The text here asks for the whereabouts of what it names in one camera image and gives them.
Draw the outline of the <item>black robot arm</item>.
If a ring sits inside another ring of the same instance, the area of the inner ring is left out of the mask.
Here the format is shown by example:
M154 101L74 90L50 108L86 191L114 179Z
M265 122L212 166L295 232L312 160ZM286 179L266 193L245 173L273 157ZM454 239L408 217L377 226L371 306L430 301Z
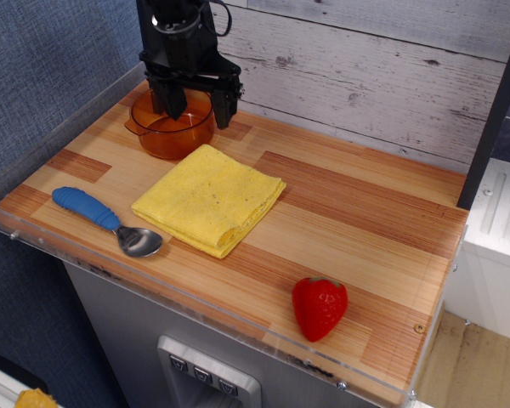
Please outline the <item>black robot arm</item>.
M210 95L218 128L225 129L241 98L241 68L218 51L218 38L229 34L213 22L211 1L138 1L145 75L154 109L178 119L186 110L187 89Z

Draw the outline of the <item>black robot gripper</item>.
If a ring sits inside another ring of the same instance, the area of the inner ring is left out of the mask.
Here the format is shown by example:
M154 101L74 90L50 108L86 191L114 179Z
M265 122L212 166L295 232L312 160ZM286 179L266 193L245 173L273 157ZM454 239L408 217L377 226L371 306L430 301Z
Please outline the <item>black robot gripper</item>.
M183 88L204 90L211 92L218 129L226 129L241 97L241 68L219 53L217 37L201 23L155 30L160 81L152 83L153 111L178 120L187 106Z

